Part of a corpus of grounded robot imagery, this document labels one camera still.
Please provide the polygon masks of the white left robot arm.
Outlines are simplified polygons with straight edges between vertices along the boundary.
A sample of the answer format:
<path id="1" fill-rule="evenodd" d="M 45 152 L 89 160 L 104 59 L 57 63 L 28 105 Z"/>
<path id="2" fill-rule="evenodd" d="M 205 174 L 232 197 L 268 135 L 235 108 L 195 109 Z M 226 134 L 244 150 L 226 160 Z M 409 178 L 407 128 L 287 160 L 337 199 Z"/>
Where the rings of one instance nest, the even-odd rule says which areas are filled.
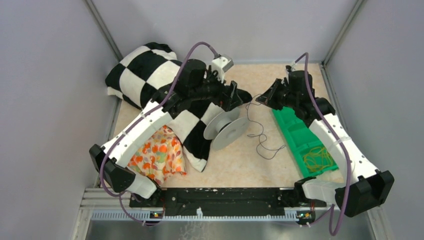
<path id="1" fill-rule="evenodd" d="M 161 198 L 157 191 L 159 185 L 127 167 L 139 146 L 162 126 L 187 112 L 194 102 L 208 100 L 230 113 L 244 104 L 237 83 L 232 81 L 226 85 L 224 79 L 225 73 L 234 65 L 231 58 L 219 55 L 211 61 L 209 68 L 201 66 L 200 76 L 193 78 L 193 84 L 180 81 L 188 63 L 187 59 L 183 61 L 172 81 L 155 90 L 142 112 L 119 135 L 101 146 L 95 144 L 90 148 L 102 188 L 110 196 L 119 198 L 129 192 L 141 196 L 147 206 L 156 206 Z"/>

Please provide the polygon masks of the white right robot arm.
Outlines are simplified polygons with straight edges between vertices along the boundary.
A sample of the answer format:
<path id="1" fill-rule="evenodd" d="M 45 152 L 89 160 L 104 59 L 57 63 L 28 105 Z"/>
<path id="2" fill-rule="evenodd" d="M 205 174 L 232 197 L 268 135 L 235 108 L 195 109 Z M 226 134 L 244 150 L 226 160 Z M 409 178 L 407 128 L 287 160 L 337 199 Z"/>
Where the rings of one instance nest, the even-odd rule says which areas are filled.
<path id="1" fill-rule="evenodd" d="M 344 183 L 306 177 L 294 184 L 293 200 L 307 206 L 312 200 L 336 205 L 354 217 L 386 202 L 394 184 L 388 170 L 381 171 L 361 152 L 342 126 L 336 110 L 324 97 L 316 97 L 313 78 L 295 70 L 277 78 L 256 101 L 273 110 L 290 108 L 321 141 L 343 174 Z"/>

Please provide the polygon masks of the grey plastic cable spool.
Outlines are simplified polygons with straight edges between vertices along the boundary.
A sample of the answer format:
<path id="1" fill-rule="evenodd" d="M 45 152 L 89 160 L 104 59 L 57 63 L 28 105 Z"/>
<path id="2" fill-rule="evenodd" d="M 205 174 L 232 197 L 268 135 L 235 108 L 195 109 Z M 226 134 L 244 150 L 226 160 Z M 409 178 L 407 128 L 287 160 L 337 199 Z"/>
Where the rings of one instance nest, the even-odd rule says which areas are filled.
<path id="1" fill-rule="evenodd" d="M 203 137 L 211 140 L 212 150 L 224 149 L 245 133 L 249 127 L 249 119 L 240 117 L 240 113 L 239 108 L 223 111 L 206 125 Z"/>

